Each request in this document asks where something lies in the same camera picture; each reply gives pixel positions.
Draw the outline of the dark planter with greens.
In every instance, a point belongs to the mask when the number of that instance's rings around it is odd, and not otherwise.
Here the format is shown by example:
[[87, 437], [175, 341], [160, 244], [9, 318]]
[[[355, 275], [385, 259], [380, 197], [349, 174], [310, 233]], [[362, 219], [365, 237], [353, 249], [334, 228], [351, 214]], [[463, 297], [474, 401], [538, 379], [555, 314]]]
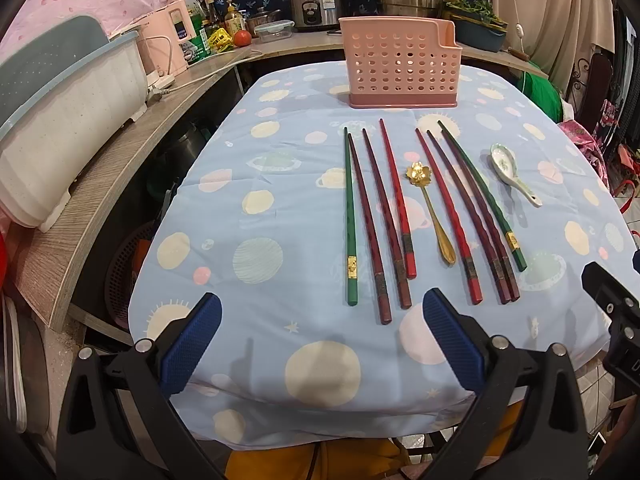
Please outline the dark planter with greens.
[[498, 52], [506, 41], [508, 23], [498, 18], [488, 0], [445, 2], [442, 17], [454, 22], [460, 44]]

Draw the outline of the green box package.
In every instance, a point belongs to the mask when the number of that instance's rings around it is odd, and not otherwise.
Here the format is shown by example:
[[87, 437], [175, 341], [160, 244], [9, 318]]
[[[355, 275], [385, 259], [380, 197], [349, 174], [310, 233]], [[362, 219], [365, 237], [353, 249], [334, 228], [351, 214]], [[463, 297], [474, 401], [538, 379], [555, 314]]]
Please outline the green box package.
[[189, 65], [192, 65], [204, 60], [204, 58], [208, 58], [210, 55], [206, 34], [209, 19], [201, 6], [200, 0], [184, 0], [184, 2], [186, 3], [186, 10], [189, 13], [195, 35], [182, 44], [181, 47], [184, 59]]

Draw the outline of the pink floral cloth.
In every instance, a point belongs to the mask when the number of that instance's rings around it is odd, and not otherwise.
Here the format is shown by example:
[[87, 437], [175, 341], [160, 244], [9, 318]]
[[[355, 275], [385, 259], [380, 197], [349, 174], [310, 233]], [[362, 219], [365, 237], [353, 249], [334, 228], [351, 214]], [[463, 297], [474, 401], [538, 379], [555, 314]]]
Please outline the pink floral cloth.
[[606, 170], [605, 161], [596, 139], [574, 119], [560, 122], [559, 127], [570, 139], [570, 142], [578, 148], [578, 151], [585, 156], [585, 159], [588, 160], [590, 166], [597, 173], [604, 187], [609, 190], [608, 170]]

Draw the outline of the silver rice cooker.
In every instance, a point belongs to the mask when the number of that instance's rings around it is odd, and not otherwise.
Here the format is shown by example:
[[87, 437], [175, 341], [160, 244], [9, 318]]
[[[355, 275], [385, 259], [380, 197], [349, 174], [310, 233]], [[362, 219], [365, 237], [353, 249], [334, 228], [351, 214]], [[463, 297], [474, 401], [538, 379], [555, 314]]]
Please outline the silver rice cooker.
[[290, 0], [291, 14], [299, 32], [340, 27], [344, 0]]

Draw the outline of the white ceramic soup spoon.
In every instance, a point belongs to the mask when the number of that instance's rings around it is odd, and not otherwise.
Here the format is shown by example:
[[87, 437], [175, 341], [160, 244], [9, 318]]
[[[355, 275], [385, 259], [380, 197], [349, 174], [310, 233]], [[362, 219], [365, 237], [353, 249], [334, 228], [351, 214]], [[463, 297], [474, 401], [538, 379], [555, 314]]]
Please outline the white ceramic soup spoon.
[[518, 165], [510, 148], [503, 144], [492, 144], [489, 149], [489, 159], [498, 178], [510, 188], [515, 188], [534, 207], [542, 206], [541, 199], [524, 183], [518, 175]]

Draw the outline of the yellow oil bottle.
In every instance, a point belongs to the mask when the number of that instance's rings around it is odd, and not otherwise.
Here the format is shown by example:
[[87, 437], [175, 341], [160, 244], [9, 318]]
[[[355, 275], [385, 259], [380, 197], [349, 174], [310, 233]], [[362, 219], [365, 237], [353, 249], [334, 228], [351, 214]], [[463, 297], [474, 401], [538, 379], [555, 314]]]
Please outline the yellow oil bottle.
[[224, 16], [224, 27], [231, 37], [245, 29], [244, 18], [232, 0], [227, 1], [227, 12]]

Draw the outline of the bright red chopstick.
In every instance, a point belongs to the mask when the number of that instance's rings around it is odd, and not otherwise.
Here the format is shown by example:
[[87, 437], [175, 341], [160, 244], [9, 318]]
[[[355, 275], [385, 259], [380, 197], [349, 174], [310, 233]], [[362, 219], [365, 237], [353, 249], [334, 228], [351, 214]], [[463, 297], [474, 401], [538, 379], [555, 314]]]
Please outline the bright red chopstick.
[[483, 300], [482, 288], [480, 287], [480, 279], [477, 276], [472, 252], [469, 248], [468, 242], [466, 241], [457, 209], [454, 206], [454, 201], [452, 200], [451, 194], [447, 188], [445, 179], [439, 170], [439, 166], [437, 166], [436, 164], [435, 157], [426, 143], [424, 134], [420, 131], [419, 128], [416, 128], [416, 136], [418, 137], [420, 144], [424, 149], [425, 155], [428, 160], [428, 166], [430, 166], [432, 174], [435, 177], [437, 188], [439, 189], [440, 196], [442, 196], [442, 201], [444, 202], [447, 211], [450, 226], [452, 232], [454, 233], [454, 239], [457, 243], [458, 254], [463, 266], [471, 302], [472, 304], [480, 304]]
[[407, 276], [409, 280], [416, 278], [416, 256], [414, 255], [414, 249], [412, 244], [410, 224], [404, 199], [404, 193], [402, 192], [399, 171], [396, 164], [393, 147], [390, 143], [390, 137], [388, 136], [386, 125], [383, 118], [378, 120], [382, 133], [382, 138], [385, 146], [385, 153], [388, 166], [390, 167], [390, 177], [392, 178], [392, 185], [394, 189], [394, 196], [396, 202], [396, 210], [398, 220], [400, 224], [400, 239], [402, 251], [405, 257], [405, 266]]

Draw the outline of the beige curtain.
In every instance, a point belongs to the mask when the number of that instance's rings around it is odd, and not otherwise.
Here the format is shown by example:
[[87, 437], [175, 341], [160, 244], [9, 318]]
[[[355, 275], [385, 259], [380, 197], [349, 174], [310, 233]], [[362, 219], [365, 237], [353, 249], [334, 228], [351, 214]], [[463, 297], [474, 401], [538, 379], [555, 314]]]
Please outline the beige curtain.
[[612, 0], [491, 0], [509, 24], [506, 44], [530, 56], [565, 91], [574, 64], [600, 47], [615, 51]]

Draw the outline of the pink perforated utensil basket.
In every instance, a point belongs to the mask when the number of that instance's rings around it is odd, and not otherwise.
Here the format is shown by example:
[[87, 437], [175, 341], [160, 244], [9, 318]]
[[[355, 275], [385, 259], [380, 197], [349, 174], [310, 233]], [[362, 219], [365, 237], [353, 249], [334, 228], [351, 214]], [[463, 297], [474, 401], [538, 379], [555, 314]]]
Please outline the pink perforated utensil basket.
[[458, 104], [462, 47], [454, 22], [410, 16], [341, 18], [356, 108], [442, 108]]

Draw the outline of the blue planet-print tablecloth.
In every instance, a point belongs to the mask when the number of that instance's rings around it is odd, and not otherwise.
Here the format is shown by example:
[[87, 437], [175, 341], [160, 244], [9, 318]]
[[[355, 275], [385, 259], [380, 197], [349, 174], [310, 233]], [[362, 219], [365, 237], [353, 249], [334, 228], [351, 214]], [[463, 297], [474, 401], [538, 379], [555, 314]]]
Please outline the blue planet-print tablecloth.
[[[503, 304], [462, 200], [483, 299], [440, 256], [433, 217], [462, 172], [449, 131], [502, 209], [527, 266]], [[575, 366], [608, 342], [582, 289], [587, 263], [639, 288], [636, 244], [589, 162], [498, 75], [465, 66], [458, 104], [357, 110], [341, 62], [259, 78], [186, 175], [129, 307], [157, 336], [206, 292], [218, 332], [171, 401], [194, 434], [232, 448], [401, 437], [454, 424], [469, 406], [421, 313], [440, 289], [520, 348], [559, 342]]]

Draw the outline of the red tomato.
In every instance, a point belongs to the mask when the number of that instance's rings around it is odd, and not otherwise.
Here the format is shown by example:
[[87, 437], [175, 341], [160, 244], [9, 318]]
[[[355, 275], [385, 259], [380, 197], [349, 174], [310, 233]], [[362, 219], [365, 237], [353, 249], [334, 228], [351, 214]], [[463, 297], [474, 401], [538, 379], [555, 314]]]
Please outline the red tomato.
[[238, 30], [232, 37], [235, 47], [242, 48], [252, 44], [252, 35], [247, 30]]

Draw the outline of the green bag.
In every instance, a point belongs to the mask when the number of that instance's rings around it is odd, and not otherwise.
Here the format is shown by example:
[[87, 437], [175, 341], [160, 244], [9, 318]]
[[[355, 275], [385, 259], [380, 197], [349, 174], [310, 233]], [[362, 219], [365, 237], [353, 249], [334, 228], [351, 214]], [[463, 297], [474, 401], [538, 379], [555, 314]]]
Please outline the green bag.
[[561, 96], [554, 85], [541, 76], [523, 72], [518, 80], [518, 90], [536, 107], [539, 107], [552, 122], [558, 124], [563, 121], [563, 104]]

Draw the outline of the green chopstick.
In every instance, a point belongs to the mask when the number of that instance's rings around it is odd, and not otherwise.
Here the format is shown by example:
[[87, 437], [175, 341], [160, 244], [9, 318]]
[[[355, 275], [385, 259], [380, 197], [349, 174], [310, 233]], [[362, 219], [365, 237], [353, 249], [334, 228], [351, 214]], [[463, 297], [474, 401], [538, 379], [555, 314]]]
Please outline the green chopstick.
[[480, 189], [480, 192], [484, 196], [486, 203], [488, 203], [488, 206], [490, 207], [492, 213], [494, 214], [498, 222], [498, 225], [500, 226], [500, 231], [502, 232], [504, 239], [506, 240], [506, 244], [508, 244], [510, 248], [510, 252], [514, 258], [514, 261], [516, 263], [516, 266], [518, 267], [518, 270], [520, 272], [525, 271], [527, 269], [527, 262], [522, 253], [520, 243], [518, 242], [518, 239], [516, 238], [514, 232], [512, 231], [509, 222], [506, 221], [506, 217], [504, 216], [502, 209], [498, 205], [495, 197], [490, 192], [488, 185], [486, 184], [483, 177], [480, 175], [480, 172], [476, 169], [475, 165], [472, 163], [472, 160], [469, 158], [469, 156], [465, 153], [464, 149], [460, 146], [458, 141], [451, 134], [449, 129], [444, 125], [444, 123], [441, 120], [438, 120], [437, 123], [439, 124], [440, 130], [442, 130], [442, 134], [444, 135], [447, 142], [450, 144], [451, 148], [455, 150], [457, 154], [462, 157], [465, 167], [470, 170], [470, 173], [472, 174], [472, 177], [475, 183]]
[[345, 150], [345, 205], [346, 205], [346, 273], [347, 304], [358, 304], [358, 262], [354, 213], [354, 192], [352, 192], [352, 158], [348, 140], [348, 129], [343, 128]]

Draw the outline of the clear food storage container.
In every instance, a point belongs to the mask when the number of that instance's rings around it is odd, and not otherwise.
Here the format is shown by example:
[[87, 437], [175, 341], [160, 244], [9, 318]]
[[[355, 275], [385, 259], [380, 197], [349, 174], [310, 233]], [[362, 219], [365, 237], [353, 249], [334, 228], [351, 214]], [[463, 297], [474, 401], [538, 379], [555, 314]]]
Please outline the clear food storage container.
[[294, 32], [294, 26], [295, 23], [291, 20], [280, 20], [257, 25], [254, 33], [262, 44], [268, 44], [268, 42], [290, 38]]

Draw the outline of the pink electric kettle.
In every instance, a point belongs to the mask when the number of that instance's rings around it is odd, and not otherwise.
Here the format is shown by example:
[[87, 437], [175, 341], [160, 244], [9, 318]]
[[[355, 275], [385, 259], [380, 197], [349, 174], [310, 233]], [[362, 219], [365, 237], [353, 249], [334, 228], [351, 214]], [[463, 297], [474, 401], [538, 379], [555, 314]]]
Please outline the pink electric kettle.
[[149, 58], [160, 75], [177, 76], [188, 69], [183, 46], [196, 37], [186, 0], [145, 14], [134, 21], [149, 51]]

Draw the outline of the gold flower spoon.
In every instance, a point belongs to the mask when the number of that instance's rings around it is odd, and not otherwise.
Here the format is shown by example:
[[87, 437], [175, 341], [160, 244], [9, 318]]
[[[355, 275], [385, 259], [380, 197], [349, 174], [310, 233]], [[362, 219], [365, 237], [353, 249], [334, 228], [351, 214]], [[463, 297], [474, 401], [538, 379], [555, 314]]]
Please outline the gold flower spoon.
[[409, 182], [420, 188], [423, 198], [425, 200], [428, 213], [431, 216], [431, 220], [434, 226], [434, 231], [437, 240], [437, 246], [444, 260], [448, 266], [453, 266], [457, 262], [456, 252], [454, 246], [452, 246], [450, 239], [445, 232], [444, 228], [439, 222], [439, 218], [433, 207], [431, 197], [428, 195], [427, 187], [431, 183], [431, 169], [423, 165], [422, 162], [413, 162], [406, 170], [406, 177]]

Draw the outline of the white blue dish rack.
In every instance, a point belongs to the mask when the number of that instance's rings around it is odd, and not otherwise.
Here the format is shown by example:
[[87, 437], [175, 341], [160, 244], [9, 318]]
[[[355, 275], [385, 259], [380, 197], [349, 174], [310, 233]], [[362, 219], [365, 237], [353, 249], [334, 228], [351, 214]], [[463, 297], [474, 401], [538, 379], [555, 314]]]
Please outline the white blue dish rack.
[[70, 186], [112, 135], [146, 111], [148, 83], [134, 30], [115, 38], [79, 15], [1, 65], [1, 207], [47, 230]]

